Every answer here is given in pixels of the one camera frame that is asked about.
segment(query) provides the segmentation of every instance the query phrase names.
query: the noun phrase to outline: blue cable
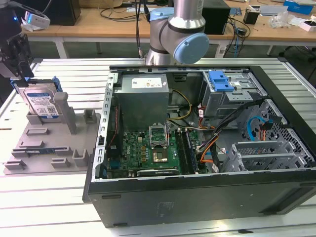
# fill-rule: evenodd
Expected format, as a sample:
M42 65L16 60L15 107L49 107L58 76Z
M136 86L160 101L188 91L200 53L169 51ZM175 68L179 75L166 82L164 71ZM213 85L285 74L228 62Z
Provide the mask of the blue cable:
M237 33L237 39L236 39L236 48L235 48L235 53L234 53L234 58L236 58L236 53L237 53L237 50L238 50L238 40L239 40L239 37L238 37L238 29L236 28L236 33Z
M248 123L247 123L247 132L248 132L248 135L249 135L249 138L250 140L253 142L255 139L254 137L252 136L252 133L251 133L251 122L254 120L254 119L258 119L260 120L261 122L265 123L267 121L265 121L262 117L260 116L254 116L252 117L251 119L249 119Z

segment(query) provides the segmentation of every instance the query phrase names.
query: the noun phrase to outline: white table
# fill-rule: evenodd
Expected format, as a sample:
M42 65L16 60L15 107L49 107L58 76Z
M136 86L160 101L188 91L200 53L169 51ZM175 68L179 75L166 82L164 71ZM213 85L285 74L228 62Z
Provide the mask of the white table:
M109 66L142 64L138 59L46 59L33 64L36 78L57 76L77 113L100 111ZM288 63L277 59L202 59L215 65L260 65L316 132L316 91ZM27 119L26 106L13 92L0 109L0 162L8 160ZM316 197L289 214L154 226L106 229L92 204L82 202L85 173L4 176L0 174L0 236L315 236Z

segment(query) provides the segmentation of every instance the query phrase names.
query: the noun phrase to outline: green motherboard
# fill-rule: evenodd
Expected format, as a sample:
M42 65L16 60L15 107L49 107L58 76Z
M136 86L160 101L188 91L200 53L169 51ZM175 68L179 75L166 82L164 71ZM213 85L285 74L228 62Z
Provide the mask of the green motherboard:
M152 133L152 141L161 141L165 135L161 132ZM189 137L193 149L199 144L196 131L189 131ZM123 139L123 155L120 159L119 169L178 169L181 173L178 148L175 131L169 131L167 135L169 146L163 148L155 146L151 148L149 131L125 132Z

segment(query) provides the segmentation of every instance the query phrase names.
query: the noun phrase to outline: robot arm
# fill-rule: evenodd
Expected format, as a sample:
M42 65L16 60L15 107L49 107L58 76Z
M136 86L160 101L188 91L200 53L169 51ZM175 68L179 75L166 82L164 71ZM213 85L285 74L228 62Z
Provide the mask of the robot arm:
M203 0L174 0L174 8L153 10L146 65L193 64L203 57L209 39L202 9Z
M0 0L0 75L5 78L15 78L27 83L25 77L34 77L30 68L32 56L28 38L21 34L22 29L14 8L19 7L27 12L27 16L49 19L40 11L9 0Z

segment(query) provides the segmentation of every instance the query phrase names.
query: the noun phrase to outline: table leg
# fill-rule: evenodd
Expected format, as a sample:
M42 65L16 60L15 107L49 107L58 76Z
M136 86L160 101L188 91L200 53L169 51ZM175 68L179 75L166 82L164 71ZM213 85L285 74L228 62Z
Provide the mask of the table leg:
M98 53L98 54L101 54L101 53L102 53L102 50L101 50L101 43L100 43L100 42L96 42L96 43L95 43L95 46L97 47L97 53Z
M273 49L273 45L270 45L269 49L268 49L268 52L267 52L267 55L270 56L270 53L271 53L271 50Z
M60 58L69 58L68 52L64 46L64 40L62 37L55 39L55 44Z
M227 48L227 43L219 43L217 46L215 58L223 58Z

